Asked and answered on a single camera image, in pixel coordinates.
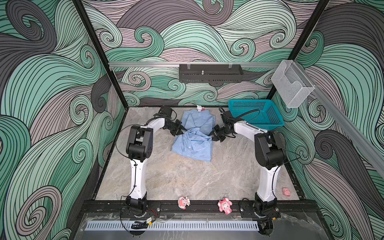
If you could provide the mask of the light blue long sleeve shirt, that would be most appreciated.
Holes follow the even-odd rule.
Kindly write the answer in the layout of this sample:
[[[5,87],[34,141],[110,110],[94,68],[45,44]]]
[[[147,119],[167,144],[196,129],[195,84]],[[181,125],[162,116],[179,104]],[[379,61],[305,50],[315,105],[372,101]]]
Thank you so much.
[[[185,111],[182,126],[186,131],[175,138],[172,152],[186,158],[210,162],[213,151],[213,139],[210,133],[215,123],[216,117],[209,110]]]

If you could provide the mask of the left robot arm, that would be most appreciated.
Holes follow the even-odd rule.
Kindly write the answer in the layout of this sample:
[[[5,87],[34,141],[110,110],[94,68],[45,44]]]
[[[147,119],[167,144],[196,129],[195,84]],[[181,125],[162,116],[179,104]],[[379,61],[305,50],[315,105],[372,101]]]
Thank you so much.
[[[145,124],[131,124],[123,129],[129,130],[126,152],[118,153],[129,159],[131,163],[131,189],[125,196],[125,205],[134,213],[144,214],[147,211],[146,168],[148,159],[154,148],[154,134],[158,130],[169,130],[172,136],[181,135],[185,128],[170,107],[160,107]]]

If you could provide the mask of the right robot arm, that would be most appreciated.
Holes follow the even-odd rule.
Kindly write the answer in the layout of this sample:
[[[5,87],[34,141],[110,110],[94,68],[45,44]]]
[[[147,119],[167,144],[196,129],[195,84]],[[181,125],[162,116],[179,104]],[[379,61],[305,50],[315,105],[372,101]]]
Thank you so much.
[[[230,111],[219,108],[223,126],[216,125],[210,135],[213,141],[223,142],[226,138],[235,138],[236,134],[251,140],[255,146],[255,157],[261,166],[260,183],[255,193],[253,209],[258,218],[271,220],[279,218],[280,212],[277,207],[277,178],[281,166],[288,163],[287,150],[282,146],[282,139],[277,131],[266,131],[248,123],[245,116],[256,113],[255,109],[234,117]]]

